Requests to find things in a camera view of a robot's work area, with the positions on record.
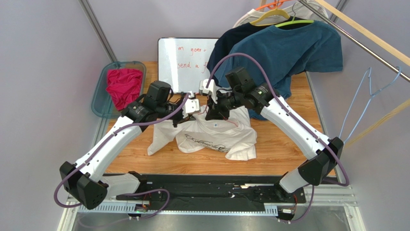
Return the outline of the white floral print t-shirt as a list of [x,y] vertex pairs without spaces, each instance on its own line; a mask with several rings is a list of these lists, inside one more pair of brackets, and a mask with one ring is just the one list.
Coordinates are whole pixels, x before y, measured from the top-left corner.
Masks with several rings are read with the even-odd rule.
[[172,121],[154,125],[153,142],[147,149],[153,155],[168,143],[175,140],[183,153],[194,153],[203,148],[225,154],[225,158],[248,161],[256,158],[257,132],[251,127],[248,110],[239,107],[230,111],[228,120],[205,120],[205,114],[194,115],[195,120],[179,124],[174,128]]

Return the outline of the pink wire hanger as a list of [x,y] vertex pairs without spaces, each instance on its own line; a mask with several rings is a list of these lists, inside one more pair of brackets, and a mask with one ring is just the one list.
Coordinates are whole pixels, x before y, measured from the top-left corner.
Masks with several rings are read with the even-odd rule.
[[[198,113],[197,115],[206,114],[206,113],[207,113],[207,110],[208,110],[208,106],[206,105],[205,108],[204,108],[204,110],[203,110],[202,112]],[[237,123],[235,123],[235,122],[233,122],[233,121],[230,121],[230,120],[225,120],[225,121],[226,121],[226,122],[229,122],[229,123],[231,123],[231,124],[234,124],[236,127],[239,126],[239,124],[237,124]]]

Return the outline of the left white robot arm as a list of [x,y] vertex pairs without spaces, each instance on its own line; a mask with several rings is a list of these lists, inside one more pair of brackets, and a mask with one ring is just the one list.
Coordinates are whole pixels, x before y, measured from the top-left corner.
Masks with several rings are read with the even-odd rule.
[[78,201],[78,205],[92,210],[105,199],[118,195],[135,193],[141,183],[137,173],[105,176],[105,171],[136,137],[149,126],[166,120],[176,127],[189,121],[201,109],[195,93],[187,92],[175,102],[171,86],[163,81],[152,82],[146,94],[141,94],[122,111],[109,132],[83,157],[74,163],[64,162],[59,169],[61,182],[54,191],[57,205],[68,208],[58,199],[58,192],[64,188]]

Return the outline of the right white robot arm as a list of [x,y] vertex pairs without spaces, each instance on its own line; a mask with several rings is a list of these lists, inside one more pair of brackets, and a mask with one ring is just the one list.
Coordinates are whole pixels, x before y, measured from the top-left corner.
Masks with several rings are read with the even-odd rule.
[[315,130],[276,90],[266,82],[257,85],[243,67],[228,72],[226,79],[230,85],[226,93],[219,93],[212,79],[200,82],[199,92],[209,97],[207,119],[226,120],[231,110],[241,106],[254,110],[291,138],[306,157],[304,163],[276,183],[278,190],[286,195],[308,184],[320,185],[340,163],[344,142]]

